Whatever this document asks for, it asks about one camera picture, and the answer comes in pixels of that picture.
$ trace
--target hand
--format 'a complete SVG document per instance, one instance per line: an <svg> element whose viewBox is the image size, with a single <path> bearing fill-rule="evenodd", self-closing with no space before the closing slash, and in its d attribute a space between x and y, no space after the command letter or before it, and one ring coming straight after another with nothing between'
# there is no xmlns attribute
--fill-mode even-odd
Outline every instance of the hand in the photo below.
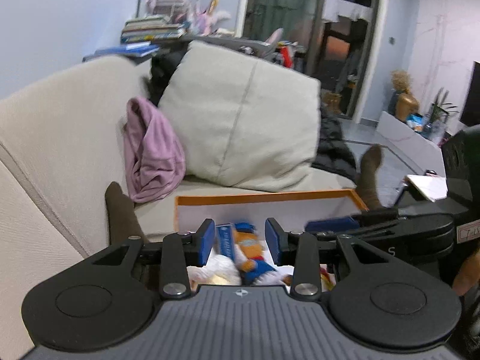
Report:
<svg viewBox="0 0 480 360"><path fill-rule="evenodd" d="M257 267L257 263L252 259L249 259L241 265L240 269L244 272L250 272L250 271L253 271L256 267Z"/></svg>
<svg viewBox="0 0 480 360"><path fill-rule="evenodd" d="M453 281L453 290L458 296L465 295L480 280L480 250L468 257Z"/></svg>

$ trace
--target television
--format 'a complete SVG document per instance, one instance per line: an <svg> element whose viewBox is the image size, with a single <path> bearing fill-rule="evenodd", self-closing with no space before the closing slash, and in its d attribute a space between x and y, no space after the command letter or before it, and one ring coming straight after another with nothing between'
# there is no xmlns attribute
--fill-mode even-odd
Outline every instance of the television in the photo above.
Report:
<svg viewBox="0 0 480 360"><path fill-rule="evenodd" d="M460 122L471 127L480 124L480 63L475 62L469 94L466 97Z"/></svg>

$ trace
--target green curtain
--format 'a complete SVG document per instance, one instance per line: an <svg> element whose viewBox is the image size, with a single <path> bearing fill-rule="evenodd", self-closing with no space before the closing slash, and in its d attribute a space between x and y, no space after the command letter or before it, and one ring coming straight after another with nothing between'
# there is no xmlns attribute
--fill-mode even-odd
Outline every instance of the green curtain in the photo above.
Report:
<svg viewBox="0 0 480 360"><path fill-rule="evenodd" d="M295 24L303 20L309 0L255 0L250 38L266 40L277 28L284 29L284 39Z"/></svg>

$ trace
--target gold vase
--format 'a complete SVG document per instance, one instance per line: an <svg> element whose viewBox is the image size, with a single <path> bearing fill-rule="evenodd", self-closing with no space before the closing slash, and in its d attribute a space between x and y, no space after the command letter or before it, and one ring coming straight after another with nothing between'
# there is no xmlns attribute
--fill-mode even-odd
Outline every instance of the gold vase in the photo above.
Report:
<svg viewBox="0 0 480 360"><path fill-rule="evenodd" d="M419 110L419 102L415 97L408 93L398 95L397 106L395 107L395 117L402 122L407 120L410 114L416 114Z"/></svg>

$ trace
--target pink towel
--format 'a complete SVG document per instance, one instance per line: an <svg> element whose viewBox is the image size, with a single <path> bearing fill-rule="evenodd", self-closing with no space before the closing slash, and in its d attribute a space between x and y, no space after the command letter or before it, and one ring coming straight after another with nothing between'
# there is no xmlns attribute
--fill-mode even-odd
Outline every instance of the pink towel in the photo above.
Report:
<svg viewBox="0 0 480 360"><path fill-rule="evenodd" d="M125 173L128 193L137 203L162 199L185 176L185 155L167 118L142 97L127 103Z"/></svg>

